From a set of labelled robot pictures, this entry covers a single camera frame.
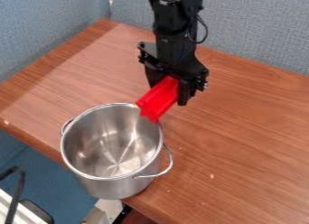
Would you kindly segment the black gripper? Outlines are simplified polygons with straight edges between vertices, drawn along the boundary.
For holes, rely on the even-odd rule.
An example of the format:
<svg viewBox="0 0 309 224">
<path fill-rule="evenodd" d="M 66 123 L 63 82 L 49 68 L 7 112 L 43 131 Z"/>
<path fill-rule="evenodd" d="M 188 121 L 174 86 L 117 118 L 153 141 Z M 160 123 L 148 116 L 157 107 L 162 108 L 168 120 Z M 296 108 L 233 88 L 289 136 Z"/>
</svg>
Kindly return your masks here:
<svg viewBox="0 0 309 224">
<path fill-rule="evenodd" d="M 140 62 L 145 66 L 149 85 L 166 77 L 178 80 L 178 105 L 186 106 L 197 91 L 208 88 L 209 69 L 197 58 L 197 33 L 157 35 L 156 42 L 140 42 Z"/>
</svg>

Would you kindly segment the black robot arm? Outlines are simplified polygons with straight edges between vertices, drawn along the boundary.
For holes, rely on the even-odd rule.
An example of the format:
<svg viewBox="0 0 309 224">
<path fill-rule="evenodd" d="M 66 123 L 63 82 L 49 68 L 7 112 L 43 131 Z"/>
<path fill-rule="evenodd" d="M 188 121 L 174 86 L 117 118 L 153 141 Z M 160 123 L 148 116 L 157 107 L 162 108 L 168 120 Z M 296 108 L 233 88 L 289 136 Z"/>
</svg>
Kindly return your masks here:
<svg viewBox="0 0 309 224">
<path fill-rule="evenodd" d="M 208 28 L 200 15 L 204 0 L 149 0 L 154 12 L 156 42 L 140 42 L 140 62 L 153 88 L 169 76 L 178 81 L 178 105 L 186 106 L 208 84 L 209 69 L 197 58 L 199 24 Z"/>
</svg>

